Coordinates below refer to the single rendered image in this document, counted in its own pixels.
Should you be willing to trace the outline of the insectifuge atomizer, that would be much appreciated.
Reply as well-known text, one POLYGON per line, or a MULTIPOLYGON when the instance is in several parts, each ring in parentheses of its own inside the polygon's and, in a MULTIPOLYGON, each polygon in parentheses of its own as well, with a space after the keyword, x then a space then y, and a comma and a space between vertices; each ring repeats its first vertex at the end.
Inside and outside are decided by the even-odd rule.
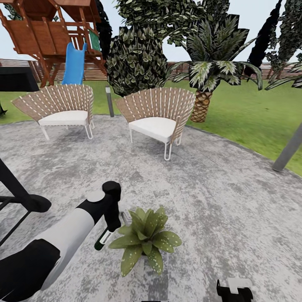
POLYGON ((94 244, 94 248, 99 251, 103 248, 103 246, 106 244, 106 242, 109 240, 111 235, 113 234, 112 231, 109 231, 108 227, 105 229, 105 231, 101 234, 99 239, 94 244))

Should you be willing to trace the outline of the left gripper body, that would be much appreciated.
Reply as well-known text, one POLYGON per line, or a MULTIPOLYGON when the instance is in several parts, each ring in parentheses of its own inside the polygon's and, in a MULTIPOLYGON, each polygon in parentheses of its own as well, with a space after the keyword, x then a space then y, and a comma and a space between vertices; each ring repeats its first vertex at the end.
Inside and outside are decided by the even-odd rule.
POLYGON ((120 223, 120 219, 118 219, 118 217, 119 217, 118 208, 115 211, 112 211, 112 212, 106 211, 104 213, 104 219, 106 221, 109 231, 114 231, 115 229, 122 227, 121 223, 120 223))

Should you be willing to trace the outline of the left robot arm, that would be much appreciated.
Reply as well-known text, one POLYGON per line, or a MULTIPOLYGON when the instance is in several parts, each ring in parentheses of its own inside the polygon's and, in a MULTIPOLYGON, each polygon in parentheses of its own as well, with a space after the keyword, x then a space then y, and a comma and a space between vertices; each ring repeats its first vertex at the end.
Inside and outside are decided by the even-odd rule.
POLYGON ((109 231, 130 226, 132 217, 119 207, 120 187, 115 181, 88 194, 72 212, 29 241, 20 252, 0 260, 0 302, 28 302, 49 288, 65 270, 79 246, 104 215, 109 231))

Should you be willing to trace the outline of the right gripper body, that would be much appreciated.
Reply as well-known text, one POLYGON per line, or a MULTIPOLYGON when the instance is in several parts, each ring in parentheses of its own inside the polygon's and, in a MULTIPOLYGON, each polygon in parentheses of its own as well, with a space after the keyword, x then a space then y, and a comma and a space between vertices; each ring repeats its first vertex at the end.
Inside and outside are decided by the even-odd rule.
POLYGON ((229 287, 219 287, 222 302, 251 302, 248 289, 238 288, 239 294, 232 294, 229 287))

